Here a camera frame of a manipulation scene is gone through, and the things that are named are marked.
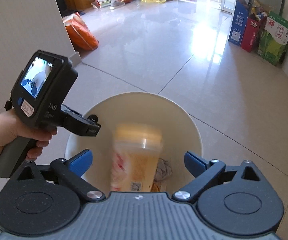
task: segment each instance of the gray handle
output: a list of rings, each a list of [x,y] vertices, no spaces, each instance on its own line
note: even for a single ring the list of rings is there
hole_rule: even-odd
[[[0,154],[0,178],[9,178],[25,160],[27,152],[36,147],[36,140],[18,136]]]

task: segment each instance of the plastic jar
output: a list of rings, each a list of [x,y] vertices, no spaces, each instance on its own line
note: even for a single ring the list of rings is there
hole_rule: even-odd
[[[144,124],[120,124],[113,143],[111,191],[150,192],[162,150],[161,131]]]

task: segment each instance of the orange bag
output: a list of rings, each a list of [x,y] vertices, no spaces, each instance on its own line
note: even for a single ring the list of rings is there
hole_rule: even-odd
[[[99,46],[99,41],[87,28],[78,12],[65,16],[63,23],[73,44],[85,50],[95,50]]]

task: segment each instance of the green and white carton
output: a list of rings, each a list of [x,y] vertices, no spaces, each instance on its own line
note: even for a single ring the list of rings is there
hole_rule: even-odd
[[[288,41],[288,21],[270,12],[259,41],[258,54],[276,66]]]

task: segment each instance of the gray ribbed panel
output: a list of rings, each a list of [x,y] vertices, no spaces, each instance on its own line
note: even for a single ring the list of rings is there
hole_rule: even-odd
[[[0,240],[32,238],[0,235]],[[119,193],[100,203],[88,203],[68,227],[36,240],[231,240],[207,228],[189,204],[176,203],[165,193]],[[277,240],[274,234],[259,237]]]

